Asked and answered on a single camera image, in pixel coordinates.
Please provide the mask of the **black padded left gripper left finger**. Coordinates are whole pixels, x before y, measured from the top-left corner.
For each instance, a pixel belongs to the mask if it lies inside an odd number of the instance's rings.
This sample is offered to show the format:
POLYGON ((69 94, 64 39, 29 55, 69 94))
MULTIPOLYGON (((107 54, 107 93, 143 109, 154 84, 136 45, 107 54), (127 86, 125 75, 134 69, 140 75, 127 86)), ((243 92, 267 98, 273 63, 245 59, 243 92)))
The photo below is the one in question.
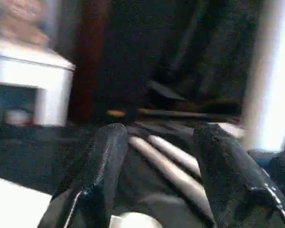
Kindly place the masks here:
POLYGON ((127 148, 128 135, 123 124, 96 129, 68 166, 38 227, 109 227, 127 148))

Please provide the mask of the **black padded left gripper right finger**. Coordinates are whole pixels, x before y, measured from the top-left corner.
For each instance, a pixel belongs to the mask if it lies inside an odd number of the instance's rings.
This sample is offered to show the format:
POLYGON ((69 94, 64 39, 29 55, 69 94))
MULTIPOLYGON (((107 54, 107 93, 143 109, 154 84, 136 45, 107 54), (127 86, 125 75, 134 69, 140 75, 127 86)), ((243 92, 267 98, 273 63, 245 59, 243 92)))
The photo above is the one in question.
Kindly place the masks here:
POLYGON ((192 140, 218 228, 285 228, 285 196, 237 139, 209 124, 192 140))

